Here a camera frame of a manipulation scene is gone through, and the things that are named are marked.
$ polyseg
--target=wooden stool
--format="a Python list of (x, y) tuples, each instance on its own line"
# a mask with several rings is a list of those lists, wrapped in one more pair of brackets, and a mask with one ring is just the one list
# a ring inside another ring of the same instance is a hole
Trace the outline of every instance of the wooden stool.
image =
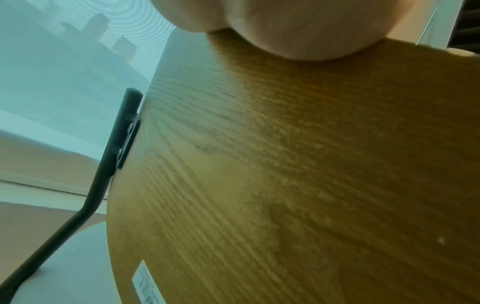
[(176, 30), (109, 191), (124, 304), (480, 302), (480, 60)]

